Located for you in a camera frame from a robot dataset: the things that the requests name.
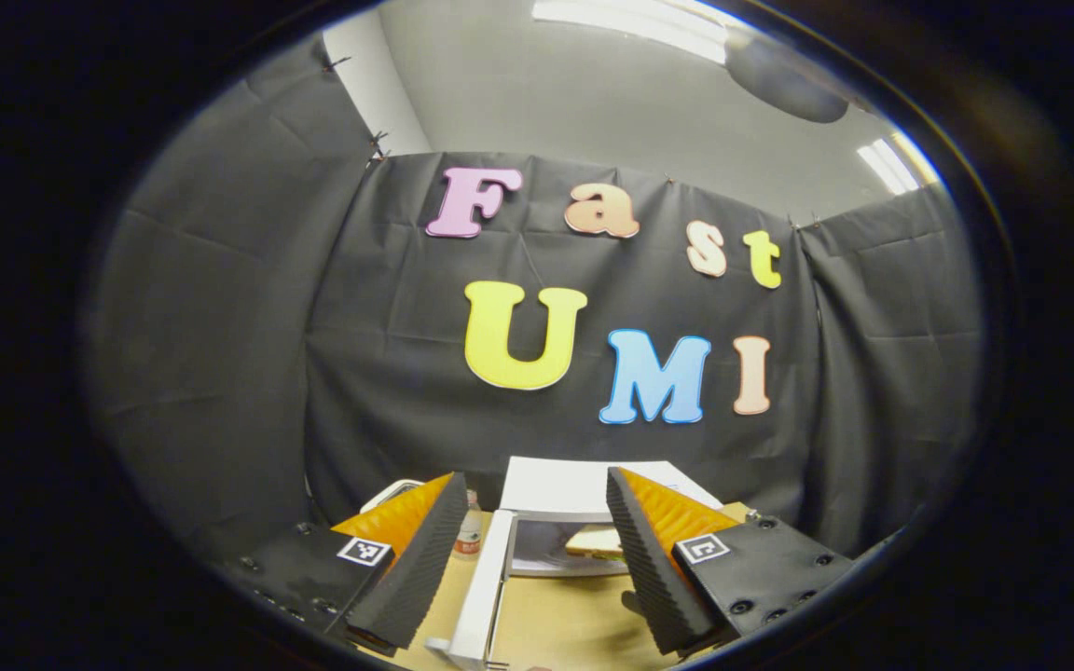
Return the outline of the sandwich with lettuce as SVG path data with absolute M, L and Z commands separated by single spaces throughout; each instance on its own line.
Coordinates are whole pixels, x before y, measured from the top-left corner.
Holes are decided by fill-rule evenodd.
M 622 561 L 624 556 L 621 538 L 609 524 L 585 524 L 564 542 L 564 552 L 603 561 Z

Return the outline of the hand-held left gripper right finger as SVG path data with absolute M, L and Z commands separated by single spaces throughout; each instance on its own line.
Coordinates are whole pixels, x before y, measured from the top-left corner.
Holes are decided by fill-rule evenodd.
M 775 515 L 722 513 L 632 469 L 608 469 L 606 504 L 662 654 L 690 657 L 758 632 L 854 566 Z

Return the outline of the small ceiling light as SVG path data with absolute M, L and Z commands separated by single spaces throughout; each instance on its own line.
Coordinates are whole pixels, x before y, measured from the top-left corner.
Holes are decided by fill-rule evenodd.
M 877 138 L 870 144 L 862 145 L 856 150 L 856 154 L 865 162 L 865 165 L 877 175 L 883 187 L 892 196 L 919 190 L 919 180 L 903 164 L 901 158 L 886 140 Z

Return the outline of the black backdrop cloth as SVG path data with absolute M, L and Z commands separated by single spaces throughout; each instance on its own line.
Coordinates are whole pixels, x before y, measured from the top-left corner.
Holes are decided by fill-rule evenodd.
M 940 186 L 814 217 L 567 150 L 376 154 L 313 34 L 124 200 L 82 307 L 95 419 L 205 554 L 393 481 L 665 461 L 857 555 L 971 463 L 985 320 Z

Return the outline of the long ceiling light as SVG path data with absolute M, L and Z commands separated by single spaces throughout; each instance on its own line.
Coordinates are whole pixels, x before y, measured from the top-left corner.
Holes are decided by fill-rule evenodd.
M 698 0 L 533 0 L 531 16 L 640 37 L 720 65 L 735 25 L 727 13 Z

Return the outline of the clear plastic bottle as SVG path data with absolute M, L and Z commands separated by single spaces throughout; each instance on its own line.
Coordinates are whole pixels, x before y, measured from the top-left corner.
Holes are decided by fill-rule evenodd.
M 461 521 L 460 530 L 453 543 L 455 559 L 473 560 L 480 555 L 483 543 L 483 517 L 477 492 L 466 491 L 466 515 Z

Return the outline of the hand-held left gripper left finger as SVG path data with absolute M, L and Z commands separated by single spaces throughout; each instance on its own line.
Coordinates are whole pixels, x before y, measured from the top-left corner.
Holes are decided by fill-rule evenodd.
M 412 645 L 468 511 L 464 475 L 448 472 L 335 526 L 299 523 L 224 573 L 316 636 L 393 655 Z

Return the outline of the white microwave oven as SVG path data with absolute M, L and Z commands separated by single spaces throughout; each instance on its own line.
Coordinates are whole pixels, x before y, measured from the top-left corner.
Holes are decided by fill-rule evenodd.
M 513 456 L 500 500 L 466 517 L 480 551 L 458 555 L 461 586 L 426 650 L 438 671 L 662 671 L 640 616 L 621 602 L 632 589 L 622 561 L 571 555 L 576 533 L 610 535 L 609 463 Z

